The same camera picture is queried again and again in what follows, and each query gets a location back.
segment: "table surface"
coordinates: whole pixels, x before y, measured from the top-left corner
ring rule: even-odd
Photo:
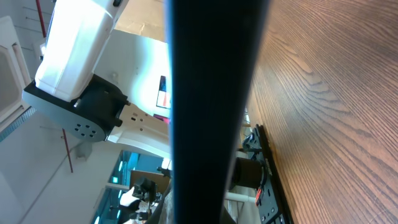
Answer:
[[[248,113],[295,223],[398,223],[398,1],[275,0]]]

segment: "red rod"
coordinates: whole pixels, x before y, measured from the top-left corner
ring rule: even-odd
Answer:
[[[45,38],[47,34],[45,33],[45,26],[44,26],[42,8],[40,7],[40,0],[36,0],[36,6],[37,6],[37,13],[39,13],[40,25],[42,26],[43,37]]]
[[[70,153],[69,153],[69,147],[68,147],[68,141],[67,141],[67,134],[65,134],[65,130],[63,128],[62,128],[62,133],[63,133],[63,140],[65,141],[65,146],[67,147],[70,172],[73,172],[72,161],[70,160]]]

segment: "black pole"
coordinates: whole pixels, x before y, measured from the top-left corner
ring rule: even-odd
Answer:
[[[218,223],[269,1],[166,2],[175,222]]]

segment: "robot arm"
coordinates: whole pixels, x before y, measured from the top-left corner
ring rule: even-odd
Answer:
[[[128,144],[170,159],[167,124],[92,73],[127,2],[58,0],[44,60],[22,97],[77,138]]]

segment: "door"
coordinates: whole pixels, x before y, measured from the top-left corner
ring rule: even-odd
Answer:
[[[10,125],[29,105],[22,90],[30,83],[18,37],[9,16],[0,18],[0,131]]]

